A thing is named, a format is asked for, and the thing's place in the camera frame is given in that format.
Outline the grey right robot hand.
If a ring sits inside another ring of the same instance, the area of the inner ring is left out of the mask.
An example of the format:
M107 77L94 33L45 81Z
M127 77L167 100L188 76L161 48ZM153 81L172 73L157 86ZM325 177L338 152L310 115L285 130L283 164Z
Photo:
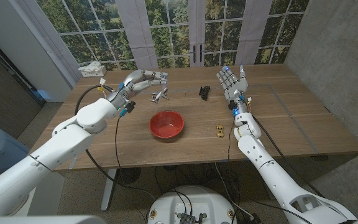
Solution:
M239 77L237 77L228 66L224 66L217 74L227 101L236 101L237 99L244 100L245 93L248 89L248 82L244 66L240 65Z

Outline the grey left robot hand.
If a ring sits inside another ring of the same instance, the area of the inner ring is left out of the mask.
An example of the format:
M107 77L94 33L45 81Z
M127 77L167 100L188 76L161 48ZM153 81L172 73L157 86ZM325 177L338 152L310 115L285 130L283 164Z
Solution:
M138 69L130 73L124 81L120 83L119 90L123 91L127 98L132 98L150 86L166 85L167 76L168 73L166 72Z

